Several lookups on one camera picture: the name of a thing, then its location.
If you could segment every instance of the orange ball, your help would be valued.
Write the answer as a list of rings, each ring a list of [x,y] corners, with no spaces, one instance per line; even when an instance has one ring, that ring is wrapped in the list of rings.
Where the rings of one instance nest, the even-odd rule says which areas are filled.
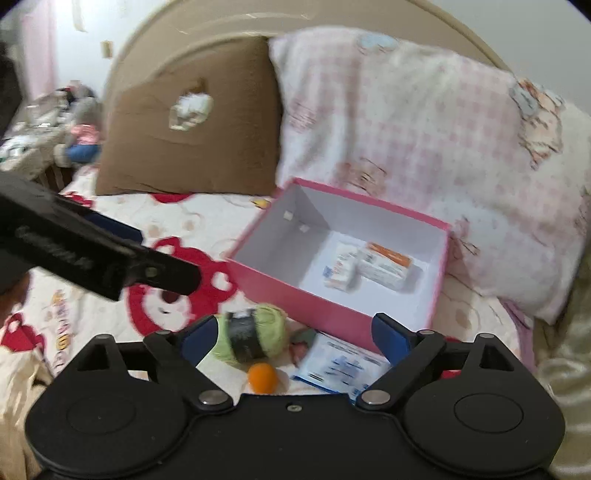
[[[254,364],[248,369],[248,382],[254,393],[270,395],[275,392],[279,378],[271,365]]]

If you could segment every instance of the pink checkered pillow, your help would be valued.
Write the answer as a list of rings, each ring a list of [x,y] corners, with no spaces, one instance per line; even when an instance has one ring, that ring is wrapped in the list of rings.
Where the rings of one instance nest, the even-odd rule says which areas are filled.
[[[509,72],[363,30],[278,37],[271,59],[280,186],[303,177],[450,222],[448,272],[556,319],[586,238],[591,118]]]

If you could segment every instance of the pink box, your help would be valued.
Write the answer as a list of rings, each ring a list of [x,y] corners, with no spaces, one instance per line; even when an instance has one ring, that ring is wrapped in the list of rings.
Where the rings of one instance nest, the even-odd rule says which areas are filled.
[[[246,230],[228,261],[246,297],[294,320],[378,352],[374,314],[412,331],[429,328],[443,279],[450,226],[435,218],[312,181],[294,179]],[[411,257],[404,287],[359,275],[349,291],[326,287],[338,242],[374,242]]]

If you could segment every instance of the white wall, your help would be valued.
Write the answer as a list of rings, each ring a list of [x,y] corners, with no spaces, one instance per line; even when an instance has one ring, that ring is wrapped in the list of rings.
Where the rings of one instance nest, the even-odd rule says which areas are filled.
[[[591,114],[591,23],[566,0],[430,0],[471,28],[519,76]]]
[[[115,56],[126,40],[167,0],[80,0],[86,33],[76,31],[72,0],[54,0],[58,86],[80,80],[102,95]],[[113,59],[102,58],[100,42],[113,42]]]
[[[140,22],[166,2],[80,0],[88,31],[82,33],[74,29],[71,0],[54,1],[58,85],[79,79],[99,95],[112,63],[101,58],[100,42],[112,40],[117,54]],[[591,24],[566,0],[431,1],[474,30],[517,75],[591,113]]]

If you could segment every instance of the metal bolt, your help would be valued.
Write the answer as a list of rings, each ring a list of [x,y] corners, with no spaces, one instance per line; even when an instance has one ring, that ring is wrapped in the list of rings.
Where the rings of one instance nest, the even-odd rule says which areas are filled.
[[[199,395],[199,401],[203,405],[221,405],[228,398],[228,394],[222,390],[206,390]]]
[[[158,275],[158,269],[156,267],[148,267],[146,268],[146,277],[148,278],[154,278],[156,275]]]
[[[390,394],[384,390],[366,390],[361,394],[361,400],[368,405],[384,405],[390,401]]]

